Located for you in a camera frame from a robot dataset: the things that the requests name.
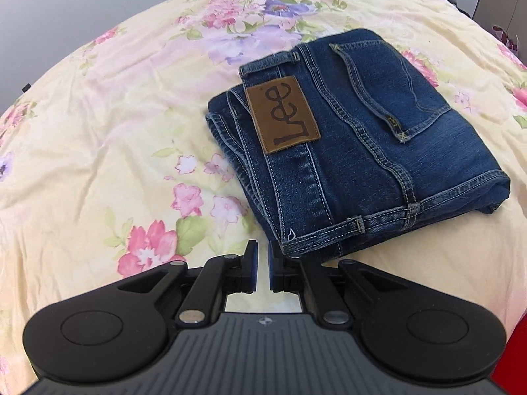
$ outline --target lee logo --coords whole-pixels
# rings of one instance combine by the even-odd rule
[[[317,123],[295,77],[281,77],[246,90],[265,154],[320,138]]]

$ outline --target red fabric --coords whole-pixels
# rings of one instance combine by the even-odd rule
[[[509,395],[527,393],[527,315],[523,317],[497,364],[492,380]]]

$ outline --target bed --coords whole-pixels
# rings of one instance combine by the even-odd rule
[[[174,259],[260,244],[258,290],[231,311],[298,311],[268,291],[267,241],[205,123],[239,65],[364,27],[476,129],[511,179],[472,212],[353,255],[493,311],[527,308],[527,67],[446,0],[168,0],[73,52],[0,119],[0,393],[35,380],[37,310]]]

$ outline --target purple flower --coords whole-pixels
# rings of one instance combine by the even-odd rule
[[[0,157],[0,181],[5,180],[11,173],[13,166],[13,155],[9,152],[4,157]]]
[[[280,0],[266,0],[263,12],[282,18],[297,18],[303,13],[309,12],[309,6],[305,4],[284,3]]]
[[[210,38],[207,45],[209,58],[216,64],[245,64],[281,50],[289,50],[298,44],[301,35],[288,33],[279,25],[265,25],[250,34],[222,34]]]

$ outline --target folded blue jeans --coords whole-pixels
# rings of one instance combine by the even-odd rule
[[[372,31],[299,44],[240,76],[209,102],[207,124],[285,255],[330,260],[469,211],[491,214],[509,196],[473,127]],[[266,153],[246,91],[288,76],[320,138]]]

